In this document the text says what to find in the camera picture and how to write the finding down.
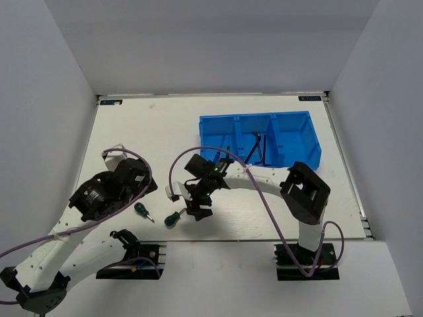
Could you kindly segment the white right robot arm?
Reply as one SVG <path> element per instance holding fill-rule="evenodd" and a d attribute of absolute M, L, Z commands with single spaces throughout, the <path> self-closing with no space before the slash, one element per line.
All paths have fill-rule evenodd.
<path fill-rule="evenodd" d="M 266 168 L 243 166 L 231 158 L 214 163 L 195 154 L 184 169 L 198 181 L 184 185 L 186 212 L 197 221 L 212 215 L 211 195 L 216 190 L 243 189 L 272 194 L 285 201 L 299 222 L 299 257 L 311 264 L 322 256 L 323 215 L 330 188 L 305 163 L 295 162 L 289 168 Z"/>

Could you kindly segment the medium brown hex key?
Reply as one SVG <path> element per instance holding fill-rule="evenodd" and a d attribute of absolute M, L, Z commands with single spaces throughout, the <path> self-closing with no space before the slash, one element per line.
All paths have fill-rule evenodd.
<path fill-rule="evenodd" d="M 247 155 L 247 157 L 246 157 L 246 159 L 245 159 L 245 164 L 248 164 L 248 163 L 249 163 L 249 161 L 250 161 L 250 159 L 251 159 L 252 155 L 254 154 L 254 152 L 255 152 L 257 149 L 258 149 L 258 152 L 259 152 L 259 158 L 260 158 L 260 160 L 259 160 L 258 162 L 256 162 L 256 163 L 255 163 L 255 165 L 262 164 L 262 162 L 261 162 L 262 146 L 260 145 L 260 141 L 256 141 L 256 143 L 254 144 L 254 146 L 253 146 L 253 147 L 252 147 L 252 149 L 250 150 L 249 154 Z"/>

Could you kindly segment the large brown hex key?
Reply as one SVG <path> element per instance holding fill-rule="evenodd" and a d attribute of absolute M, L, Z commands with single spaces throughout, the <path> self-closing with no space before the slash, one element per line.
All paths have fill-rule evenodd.
<path fill-rule="evenodd" d="M 267 166 L 266 164 L 266 135 L 264 135 L 262 140 L 263 140 L 263 144 L 262 144 L 261 162 L 263 166 Z"/>

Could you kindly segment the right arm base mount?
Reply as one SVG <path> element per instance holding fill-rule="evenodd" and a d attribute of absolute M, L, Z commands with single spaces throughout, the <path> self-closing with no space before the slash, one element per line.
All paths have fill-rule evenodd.
<path fill-rule="evenodd" d="M 293 255 L 297 258 L 302 268 L 309 273 L 316 256 L 301 248 L 297 244 L 288 244 Z M 283 244 L 274 245 L 276 257 L 276 273 L 278 281 L 335 281 L 340 279 L 338 268 L 335 265 L 337 260 L 335 249 L 332 243 L 324 243 L 316 268 L 311 277 L 305 277 L 289 257 Z"/>

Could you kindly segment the small brown hex key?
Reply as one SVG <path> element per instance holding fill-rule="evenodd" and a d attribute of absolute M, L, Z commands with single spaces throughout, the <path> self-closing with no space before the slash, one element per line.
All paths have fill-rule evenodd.
<path fill-rule="evenodd" d="M 256 140 L 257 141 L 260 141 L 261 140 L 261 135 L 259 133 L 253 132 L 252 134 L 256 137 Z"/>

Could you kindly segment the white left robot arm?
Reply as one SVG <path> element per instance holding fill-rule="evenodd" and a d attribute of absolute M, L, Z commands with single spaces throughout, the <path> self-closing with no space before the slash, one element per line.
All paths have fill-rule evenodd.
<path fill-rule="evenodd" d="M 49 235 L 35 241 L 37 249 L 19 265 L 2 270 L 2 282 L 16 291 L 14 304 L 22 309 L 45 316 L 80 281 L 111 267 L 128 265 L 130 271 L 137 271 L 148 265 L 161 274 L 157 259 L 127 229 L 114 230 L 98 246 L 82 256 L 74 255 L 95 226 L 158 188 L 143 159 L 118 155 L 105 165 L 104 172 L 77 188 Z"/>

